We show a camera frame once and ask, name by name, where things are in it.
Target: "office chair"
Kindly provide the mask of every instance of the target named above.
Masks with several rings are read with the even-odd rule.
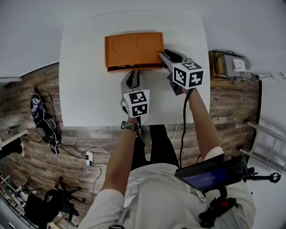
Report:
[[[78,199],[78,198],[76,198],[76,197],[74,197],[74,196],[72,195],[73,193],[75,193],[75,192],[77,192],[77,191],[80,191],[80,190],[81,190],[81,187],[78,187],[77,189],[72,190],[72,191],[67,191],[67,189],[66,189],[66,187],[65,187],[65,184],[62,182],[62,180],[63,180],[63,177],[60,177],[60,178],[59,178],[59,183],[60,183],[62,189],[59,189],[58,184],[55,185],[55,188],[56,188],[58,191],[60,191],[64,196],[66,196],[69,200],[75,199],[75,200],[77,200],[77,201],[80,201],[80,202],[82,202],[82,203],[85,203],[85,199]]]
[[[43,201],[33,194],[28,196],[26,206],[24,207],[25,217],[33,224],[39,226],[39,229],[46,228],[47,223],[52,222],[59,212],[68,213],[69,218],[65,220],[75,227],[72,223],[72,216],[79,216],[79,213],[75,210],[75,205],[69,202],[69,199],[75,199],[80,202],[85,202],[85,200],[72,196],[72,193],[81,190],[80,187],[73,191],[67,191],[61,182],[62,180],[63,178],[60,177],[59,181],[63,190],[56,185],[57,190],[49,190],[45,194]]]
[[[34,194],[34,195],[40,195],[41,193],[38,193],[38,191],[39,191],[39,190],[42,190],[43,188],[29,189],[29,185],[30,185],[30,183],[31,183],[30,178],[31,178],[31,176],[29,176],[29,178],[28,178],[26,184],[21,185],[22,190],[20,190],[20,191],[18,191],[18,192],[24,192],[24,193],[26,193],[27,195],[29,195],[29,194],[32,193],[32,191],[37,191],[37,193]]]

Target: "screen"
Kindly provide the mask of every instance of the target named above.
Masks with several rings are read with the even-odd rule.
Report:
[[[183,180],[195,189],[203,190],[209,189],[213,185],[229,182],[232,180],[232,176],[225,169],[219,169],[206,172],[204,174],[187,177]]]

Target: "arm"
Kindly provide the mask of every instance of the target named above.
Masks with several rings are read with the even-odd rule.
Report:
[[[213,148],[221,147],[220,139],[197,89],[189,97],[189,107],[193,114],[200,153],[204,159]]]
[[[197,89],[194,89],[189,97],[189,106],[193,114],[198,146],[204,159],[208,152],[215,147],[221,147],[218,133],[210,119],[204,102]],[[214,198],[219,197],[217,190],[206,193],[206,202],[209,204]],[[252,228],[256,209],[253,197],[243,181],[227,186],[227,197],[236,198],[238,207],[232,208],[215,220],[214,228],[233,228],[233,222],[238,228]]]
[[[138,124],[136,118],[127,122]],[[115,189],[125,195],[128,177],[131,170],[136,131],[124,129],[113,151],[106,168],[102,190]]]

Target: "white shirt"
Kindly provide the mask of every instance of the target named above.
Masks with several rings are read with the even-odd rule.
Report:
[[[212,149],[205,160],[222,154]],[[79,229],[194,229],[201,228],[198,215],[219,197],[218,190],[206,193],[205,202],[190,193],[190,187],[177,179],[175,165],[159,163],[131,171],[125,198],[117,190],[106,189],[95,198]],[[252,228],[256,209],[243,181],[227,186],[227,197],[236,198],[238,208],[218,217],[215,228]]]

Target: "watch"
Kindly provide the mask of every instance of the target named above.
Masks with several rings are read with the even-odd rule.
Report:
[[[128,130],[132,130],[132,131],[137,131],[138,130],[138,125],[122,121],[121,129],[128,129]]]

